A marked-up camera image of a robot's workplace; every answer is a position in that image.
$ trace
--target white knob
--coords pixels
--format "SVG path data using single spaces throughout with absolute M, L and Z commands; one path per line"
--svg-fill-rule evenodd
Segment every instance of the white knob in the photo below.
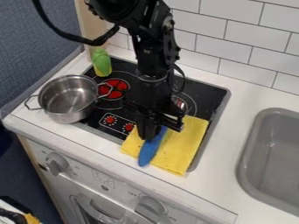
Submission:
M 142 197 L 135 208 L 135 212 L 155 224 L 171 224 L 163 205 L 151 197 Z
M 45 162 L 54 176 L 59 175 L 61 172 L 66 172 L 70 166 L 67 160 L 56 152 L 50 153 Z

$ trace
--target black cable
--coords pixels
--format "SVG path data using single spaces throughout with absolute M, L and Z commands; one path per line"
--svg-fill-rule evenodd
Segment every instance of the black cable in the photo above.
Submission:
M 105 44 L 105 42 L 110 39 L 111 37 L 113 37 L 119 30 L 120 27 L 118 25 L 115 25 L 112 29 L 110 29 L 109 31 L 107 31 L 104 35 L 91 40 L 89 38 L 83 38 L 77 35 L 73 35 L 71 33 L 67 33 L 64 31 L 61 31 L 58 27 L 56 27 L 48 18 L 48 16 L 45 14 L 45 11 L 40 3 L 39 0 L 32 0 L 35 9 L 37 10 L 38 14 L 40 15 L 40 17 L 43 19 L 43 21 L 54 31 L 56 32 L 58 35 L 60 35 L 60 37 L 64 38 L 64 39 L 68 39 L 68 40 L 72 40 L 74 42 L 78 42 L 81 44 L 86 44 L 89 46 L 102 46 L 103 44 Z
M 27 224 L 26 218 L 20 213 L 13 213 L 5 209 L 0 208 L 0 217 L 5 217 L 16 224 Z
M 171 86 L 171 84 L 170 84 L 170 79 L 169 79 L 170 77 L 167 77 L 167 79 L 168 79 L 168 80 L 167 80 L 167 83 L 168 83 L 168 85 L 169 85 L 171 91 L 172 91 L 174 94 L 179 94 L 179 93 L 181 93 L 181 92 L 184 91 L 184 87 L 185 87 L 185 83 L 186 83 L 186 77 L 185 77 L 185 75 L 184 75 L 183 70 L 182 70 L 179 66 L 177 66 L 176 64 L 174 64 L 174 65 L 170 68 L 169 72 L 171 71 L 171 69 L 177 70 L 177 72 L 179 72 L 179 73 L 182 75 L 182 77 L 183 77 L 183 83 L 182 83 L 182 86 L 181 86 L 180 89 L 174 89 L 174 88 Z

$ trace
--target white countertop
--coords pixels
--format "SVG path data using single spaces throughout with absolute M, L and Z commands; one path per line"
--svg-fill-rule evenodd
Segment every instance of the white countertop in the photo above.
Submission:
M 131 51 L 112 46 L 108 51 L 113 56 L 135 61 Z M 54 77 L 82 74 L 89 66 L 87 55 L 82 53 Z M 29 111 L 23 104 L 7 115 L 3 124 L 9 130 L 74 158 L 82 158 L 129 182 L 167 196 L 192 211 L 213 215 L 225 223 L 298 224 L 298 217 L 247 195 L 237 182 L 235 170 L 255 116 L 268 108 L 299 112 L 299 96 L 187 66 L 181 68 L 190 78 L 227 88 L 232 93 L 198 167 L 185 177 L 177 177 L 155 166 L 141 168 L 133 158 L 120 153 L 120 145 L 74 125 L 55 123 L 44 111 Z

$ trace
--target subway tile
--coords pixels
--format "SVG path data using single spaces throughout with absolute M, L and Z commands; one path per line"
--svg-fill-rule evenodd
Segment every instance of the subway tile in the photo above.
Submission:
M 119 46 L 121 48 L 129 49 L 128 37 L 128 35 L 118 32 L 110 39 L 110 44 L 112 46 Z
M 134 51 L 134 46 L 133 46 L 132 38 L 130 36 L 128 36 L 128 38 L 129 38 L 129 50 L 130 51 Z
M 228 60 L 247 63 L 252 47 L 198 35 L 196 51 Z
M 219 59 L 207 56 L 197 52 L 182 50 L 180 52 L 181 59 L 177 62 L 188 67 L 195 67 L 208 72 L 217 73 Z
M 171 8 L 182 10 L 182 11 L 191 11 L 198 12 L 199 9 L 199 0 L 164 0 Z
M 289 32 L 229 21 L 226 39 L 284 52 L 289 40 Z
M 299 9 L 268 3 L 261 17 L 261 25 L 291 32 L 299 32 L 298 21 Z
M 174 10 L 173 15 L 176 21 L 176 28 L 179 30 L 223 38 L 226 28 L 225 19 L 207 17 L 179 10 Z
M 281 4 L 285 6 L 299 8 L 298 0 L 259 0 L 259 2 L 270 3 L 270 4 Z
M 187 31 L 175 31 L 175 37 L 177 44 L 187 50 L 194 51 L 195 42 L 196 42 L 196 34 L 189 33 Z
M 263 3 L 240 0 L 202 0 L 200 13 L 258 24 Z
M 291 39 L 289 41 L 287 53 L 292 53 L 299 55 L 299 35 L 292 33 Z
M 113 26 L 114 26 L 114 24 L 109 23 L 108 21 L 106 21 L 106 27 L 107 27 L 107 29 L 110 30 Z M 118 32 L 123 33 L 123 34 L 129 34 L 128 30 L 126 28 L 123 28 L 123 27 L 121 27 L 121 29 Z
M 286 53 L 254 48 L 249 64 L 299 76 L 299 57 Z
M 252 82 L 265 87 L 271 87 L 275 79 L 276 72 L 222 59 L 219 74 L 242 81 Z
M 273 88 L 299 95 L 299 78 L 285 73 L 279 73 Z

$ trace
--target red knob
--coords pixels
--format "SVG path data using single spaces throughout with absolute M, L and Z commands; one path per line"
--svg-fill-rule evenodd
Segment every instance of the red knob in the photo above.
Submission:
M 107 122 L 108 124 L 114 123 L 114 122 L 115 122 L 115 118 L 112 117 L 112 116 L 109 116 L 109 117 L 106 118 L 106 122 Z
M 127 124 L 125 124 L 125 129 L 126 129 L 127 132 L 130 132 L 133 128 L 134 128 L 134 124 L 133 123 L 127 123 Z

